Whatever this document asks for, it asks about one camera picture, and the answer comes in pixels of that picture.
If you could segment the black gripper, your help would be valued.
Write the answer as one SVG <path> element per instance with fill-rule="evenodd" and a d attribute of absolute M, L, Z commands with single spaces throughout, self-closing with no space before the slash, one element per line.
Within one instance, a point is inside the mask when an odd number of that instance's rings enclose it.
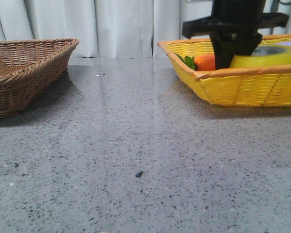
<path fill-rule="evenodd" d="M 191 38 L 209 34 L 215 69 L 229 68 L 236 51 L 237 55 L 250 56 L 260 44 L 262 35 L 256 33 L 258 29 L 287 26 L 289 15 L 265 13 L 265 3 L 264 0 L 215 0 L 209 17 L 183 22 L 182 35 Z M 219 33 L 244 35 L 237 41 Z"/>

